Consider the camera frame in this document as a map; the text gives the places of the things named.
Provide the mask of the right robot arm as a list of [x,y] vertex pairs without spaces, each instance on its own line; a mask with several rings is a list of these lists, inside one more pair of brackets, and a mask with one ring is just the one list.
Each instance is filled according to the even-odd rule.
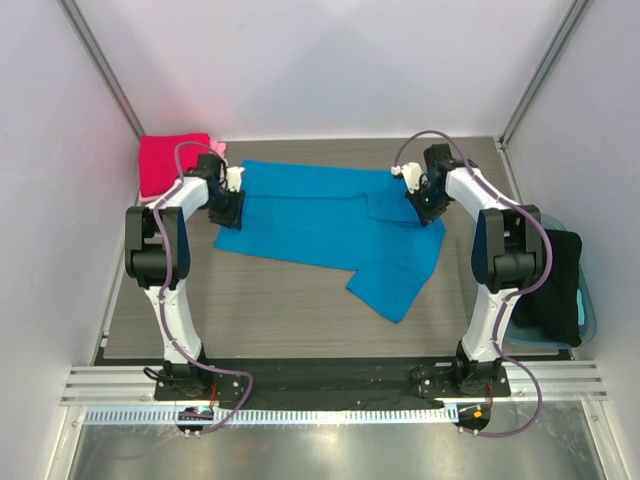
[[496,389],[507,394],[502,367],[506,329],[524,290],[538,281],[546,260],[540,212],[520,206],[496,190],[472,162],[453,157],[446,144],[424,153],[423,165],[409,162],[393,170],[422,226],[432,226],[452,202],[475,223],[471,271],[477,295],[466,333],[449,368],[419,373],[426,398],[480,397]]

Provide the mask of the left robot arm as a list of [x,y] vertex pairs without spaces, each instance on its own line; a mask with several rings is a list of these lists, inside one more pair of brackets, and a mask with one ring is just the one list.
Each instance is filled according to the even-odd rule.
[[242,229],[245,192],[242,167],[230,167],[211,147],[185,170],[175,148],[178,176],[156,200],[125,214],[125,270],[150,301],[163,342],[162,367],[144,370],[156,382],[160,399],[198,400],[212,392],[214,373],[204,366],[206,353],[191,315],[186,279],[191,269],[187,221],[199,209],[211,223]]

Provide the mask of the folded pink t-shirt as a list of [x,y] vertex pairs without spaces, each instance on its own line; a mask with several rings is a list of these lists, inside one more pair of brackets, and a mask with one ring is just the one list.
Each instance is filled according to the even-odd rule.
[[[179,156],[180,156],[180,163],[181,163],[183,172],[187,173],[188,171],[193,170],[197,165],[198,155],[201,153],[209,153],[209,149],[212,149],[216,154],[218,154],[222,158],[225,157],[226,144],[223,142],[210,141],[210,145],[208,148],[204,148],[196,145],[187,145],[185,147],[182,147],[180,149]],[[152,202],[158,199],[160,196],[147,202]]]

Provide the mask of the folded red t-shirt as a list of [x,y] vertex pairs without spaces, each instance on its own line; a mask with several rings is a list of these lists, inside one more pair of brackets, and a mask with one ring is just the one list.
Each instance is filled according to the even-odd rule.
[[140,138],[138,167],[139,195],[142,202],[151,201],[173,186],[178,178],[175,147],[184,142],[210,145],[206,133],[152,136]]

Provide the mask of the teal plastic bin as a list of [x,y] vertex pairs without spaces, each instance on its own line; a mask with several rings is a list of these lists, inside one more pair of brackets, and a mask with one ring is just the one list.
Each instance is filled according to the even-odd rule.
[[549,215],[541,224],[553,247],[552,270],[539,290],[518,301],[505,340],[536,349],[584,346],[595,335],[596,316],[581,268],[582,240]]

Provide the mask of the black t-shirt in bin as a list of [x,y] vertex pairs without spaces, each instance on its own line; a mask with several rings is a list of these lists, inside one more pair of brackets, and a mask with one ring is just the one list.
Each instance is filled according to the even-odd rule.
[[547,229],[546,233],[553,254],[549,276],[539,289],[518,300],[505,337],[528,346],[579,347],[582,240],[571,231]]

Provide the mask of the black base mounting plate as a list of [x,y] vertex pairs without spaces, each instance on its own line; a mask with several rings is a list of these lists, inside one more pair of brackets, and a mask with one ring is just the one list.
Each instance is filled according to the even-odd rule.
[[224,360],[207,369],[163,362],[146,367],[157,401],[183,403],[181,430],[231,425],[252,416],[296,417],[354,412],[442,410],[449,399],[478,414],[454,413],[465,426],[482,430],[496,398],[511,389],[501,361],[487,364],[456,358],[354,358]]

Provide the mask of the light blue t-shirt in bin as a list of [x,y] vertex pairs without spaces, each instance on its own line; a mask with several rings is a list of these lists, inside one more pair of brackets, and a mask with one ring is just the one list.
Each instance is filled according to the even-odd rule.
[[580,327],[586,327],[589,323],[588,317],[589,314],[587,312],[587,297],[581,288],[577,290],[576,294],[576,302],[578,308],[578,325]]

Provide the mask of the aluminium front rail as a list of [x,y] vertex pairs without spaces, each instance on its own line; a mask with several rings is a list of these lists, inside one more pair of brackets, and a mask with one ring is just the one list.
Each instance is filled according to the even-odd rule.
[[[596,364],[591,360],[531,361],[547,401],[606,401]],[[62,406],[144,405],[152,401],[154,383],[140,366],[73,367],[61,396]]]

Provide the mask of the aluminium frame post left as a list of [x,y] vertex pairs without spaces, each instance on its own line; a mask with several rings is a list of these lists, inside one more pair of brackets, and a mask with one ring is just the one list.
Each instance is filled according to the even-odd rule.
[[135,113],[131,102],[110,65],[109,60],[103,52],[98,39],[94,35],[88,21],[82,13],[78,2],[74,0],[58,0],[57,3],[89,56],[108,92],[115,101],[120,113],[126,120],[135,137],[140,139],[141,136],[145,134],[142,123],[140,122],[138,115]]

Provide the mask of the aluminium frame post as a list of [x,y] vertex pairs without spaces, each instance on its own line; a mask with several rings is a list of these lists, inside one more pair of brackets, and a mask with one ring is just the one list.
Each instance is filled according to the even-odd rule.
[[516,130],[531,108],[545,82],[551,75],[575,30],[592,4],[591,0],[573,0],[563,15],[562,20],[553,34],[551,41],[535,68],[524,93],[516,104],[503,132],[498,136],[498,144],[505,149],[514,137]]
[[131,102],[110,65],[109,60],[103,52],[98,39],[94,35],[88,21],[82,13],[78,2],[74,0],[58,0],[57,3],[89,56],[108,92],[115,101],[120,113],[126,120],[135,137],[140,139],[141,136],[145,134],[142,123],[140,122],[138,115],[135,113]]

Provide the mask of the aluminium frame post right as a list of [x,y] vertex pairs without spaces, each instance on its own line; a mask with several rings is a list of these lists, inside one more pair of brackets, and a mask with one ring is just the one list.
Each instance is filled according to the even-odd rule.
[[551,41],[535,68],[524,93],[516,104],[503,132],[498,136],[498,144],[505,149],[514,137],[516,130],[531,108],[545,82],[551,75],[575,30],[592,4],[591,0],[573,0],[563,15],[562,20],[553,34]]

